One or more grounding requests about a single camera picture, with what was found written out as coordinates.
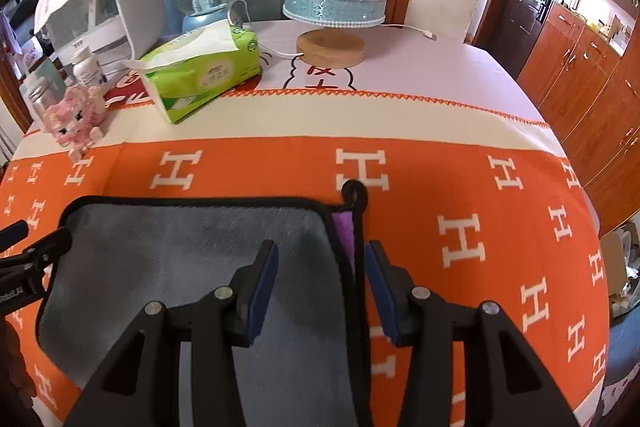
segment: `orange tablecloth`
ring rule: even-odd
[[[78,164],[47,134],[32,132],[21,142],[0,187],[0,226],[27,219],[30,237],[5,255],[51,232],[62,210],[88,194],[338,203],[342,183],[357,178],[370,194],[366,239],[381,240],[415,282],[450,301],[498,301],[586,425],[602,389],[608,308],[579,181],[548,125],[493,59],[397,31],[367,33],[374,48],[391,36],[402,46],[353,70],[264,54],[259,83],[249,81],[178,125],[162,120],[140,81],[124,79],[108,96],[105,138]],[[439,71],[429,63],[417,68],[401,58],[407,50],[433,60],[458,54],[459,62],[450,70],[448,62]],[[443,100],[437,95],[446,82],[469,89]],[[38,306],[9,320],[38,387],[36,409],[46,425],[60,425],[79,391],[36,343]],[[369,309],[370,323],[378,324]],[[410,352],[394,349],[379,327],[370,336],[374,419],[392,427]],[[451,422],[460,426],[462,350],[456,356]]]

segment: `gray towel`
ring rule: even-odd
[[[345,254],[332,249],[325,222],[313,210],[276,206],[151,206],[108,198],[80,206],[66,219],[73,247],[57,265],[41,310],[40,346],[83,387],[145,303],[197,301],[273,239],[280,268],[262,334],[250,349],[234,348],[247,425],[355,427],[341,284],[351,269],[346,257],[338,269],[337,256]],[[187,365],[181,364],[181,419],[190,410]]]

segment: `cabinet door handle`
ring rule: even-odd
[[[592,43],[591,43],[591,47],[592,47],[594,50],[596,50],[600,55],[602,55],[604,58],[607,58],[607,55],[605,55],[605,54],[604,54],[604,52],[603,52],[599,47],[597,47],[597,45],[595,44],[595,42],[592,42]]]
[[[622,147],[622,145],[624,144],[625,140],[626,140],[627,138],[629,138],[629,137],[634,133],[634,131],[635,131],[635,130],[636,130],[636,128],[635,128],[635,127],[632,127],[631,129],[629,129],[629,132],[628,132],[628,133],[626,133],[626,134],[625,134],[625,137],[620,141],[620,147]]]
[[[631,147],[633,147],[636,143],[638,143],[640,141],[640,138],[636,138],[635,140],[633,140],[633,142],[631,142],[631,144],[629,145],[629,147],[626,148],[625,154],[628,153],[631,150]]]
[[[629,89],[631,89],[631,92],[634,94],[634,96],[640,100],[640,94],[638,94],[638,92],[634,89],[634,86],[631,85],[631,82],[629,82],[628,80],[625,80],[626,85],[628,86]]]
[[[574,55],[573,57],[571,57],[571,60],[569,60],[569,63],[566,65],[566,70],[569,71],[571,69],[571,64],[573,64],[575,62],[575,59],[578,58],[576,55]]]
[[[564,68],[566,65],[566,60],[569,58],[569,55],[571,55],[571,48],[569,48],[566,53],[564,54],[564,57],[562,57],[562,67]]]
[[[575,24],[571,24],[567,19],[565,19],[564,17],[562,17],[561,15],[558,16],[558,18],[565,24],[568,24],[569,26],[571,26],[571,28],[573,28],[575,26]]]

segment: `cartoon drawing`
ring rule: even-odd
[[[269,61],[273,60],[273,55],[271,55],[269,52],[262,52],[260,53],[260,60],[262,60],[266,66],[269,66]]]
[[[348,68],[340,70],[317,68],[305,64],[299,57],[292,59],[289,80],[282,87],[283,89],[357,90],[353,86],[353,73]]]
[[[146,92],[145,86],[142,84],[140,76],[133,71],[118,81],[116,87],[108,92],[108,97],[105,105],[109,109],[151,100],[151,97]]]

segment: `green tissue package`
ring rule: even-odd
[[[171,123],[262,71],[255,33],[227,20],[181,35],[125,65],[138,71]]]

